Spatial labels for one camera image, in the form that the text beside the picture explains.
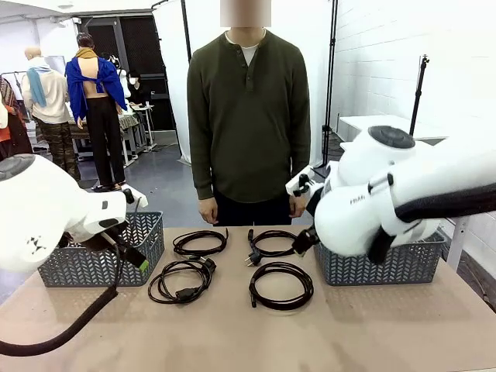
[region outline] gray plastic basket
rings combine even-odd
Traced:
[[[162,212],[128,213],[129,227],[122,237],[146,256],[150,265],[141,272],[129,262],[124,263],[119,286],[144,285],[164,252]],[[47,262],[38,268],[46,287],[108,287],[114,283],[116,256],[110,251],[91,252],[72,244],[54,250]]]
[[[436,232],[426,240],[396,246],[382,265],[367,256],[339,256],[321,244],[315,246],[315,255],[325,282],[333,286],[430,283],[445,242]]]

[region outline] table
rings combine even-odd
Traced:
[[[135,105],[132,105],[130,106],[131,109],[134,111],[134,112],[145,112],[145,116],[146,116],[146,126],[148,128],[148,138],[149,138],[149,143],[148,143],[148,148],[147,148],[147,151],[151,151],[153,150],[153,148],[155,148],[157,146],[157,144],[155,143],[155,139],[153,138],[153,131],[152,131],[152,127],[150,125],[150,123],[153,123],[153,120],[152,120],[152,108],[155,107],[154,105],[147,105],[147,106],[135,106]]]
[[[38,357],[0,356],[0,371],[438,372],[496,367],[496,316],[444,262],[432,284],[331,288],[323,283],[313,252],[303,260],[285,257],[312,277],[312,300],[291,313],[251,308],[248,285],[255,269],[244,262],[250,252],[248,230],[229,229],[226,250],[212,256],[218,266],[212,285],[196,302],[159,305],[148,298],[147,286],[121,288],[68,344]],[[257,227],[255,233],[264,230]],[[190,231],[164,230],[166,253],[155,274],[176,259],[171,240]],[[268,239],[260,247],[281,244],[288,242]],[[205,241],[191,245],[200,246],[208,248]],[[170,277],[170,289],[192,281],[198,285],[194,274]],[[264,294],[283,298],[300,291],[297,283],[273,274],[257,285]],[[34,274],[0,307],[0,339],[49,339],[101,292],[46,289]]]
[[[74,153],[79,159],[81,159],[82,157],[93,156],[91,146],[89,146],[87,143],[87,140],[90,138],[90,135],[88,133],[88,126],[85,120],[83,120],[83,123],[83,129],[79,129],[74,119],[71,118],[71,120],[69,121]],[[122,137],[124,167],[128,167],[138,158],[138,154],[143,152],[143,149],[141,149],[139,146],[136,146],[136,140],[133,132],[134,128],[137,128],[138,132],[141,130],[140,122],[134,117],[133,114],[120,115],[119,124]],[[129,142],[129,150],[127,150],[126,141]]]
[[[410,121],[395,115],[369,115],[369,116],[347,116],[339,118],[339,127],[336,132],[344,141],[353,141],[362,130],[371,126],[392,126],[399,128],[406,133],[410,132]],[[418,123],[415,127],[414,137],[429,144],[436,144],[446,137],[452,135],[444,128],[428,126],[425,123]]]

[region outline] dark green henley shirt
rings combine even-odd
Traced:
[[[308,77],[300,50],[267,31],[248,66],[222,34],[188,72],[193,179],[199,199],[281,196],[310,157]]]

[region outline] black pole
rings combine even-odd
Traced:
[[[415,132],[415,124],[417,123],[417,114],[419,112],[420,96],[422,95],[422,84],[424,83],[424,73],[429,63],[429,58],[424,54],[420,65],[420,74],[418,74],[417,91],[415,92],[415,104],[413,106],[412,124],[410,125],[410,136]]]
[[[334,76],[334,54],[336,49],[336,24],[337,24],[338,0],[332,1],[332,19],[331,19],[331,37],[329,43],[329,68],[327,80],[327,97],[325,103],[325,125],[322,127],[324,133],[324,146],[322,148],[323,166],[329,160],[329,137],[331,134],[331,101],[332,101],[332,82]]]
[[[191,41],[189,38],[188,14],[186,13],[186,0],[181,0],[183,9],[184,35],[186,36],[186,51],[188,52],[188,62],[191,62]]]

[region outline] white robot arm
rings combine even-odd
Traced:
[[[362,132],[324,184],[311,169],[287,185],[306,193],[314,226],[294,244],[303,254],[320,241],[343,256],[381,263],[391,246],[432,235],[439,219],[496,210],[496,143],[453,137],[436,146],[391,127]]]
[[[0,162],[0,195],[0,268],[10,271],[35,270],[63,238],[92,250],[111,249],[126,225],[126,202],[147,205],[130,186],[86,192],[55,164],[27,154]],[[131,257],[135,265],[144,262]]]

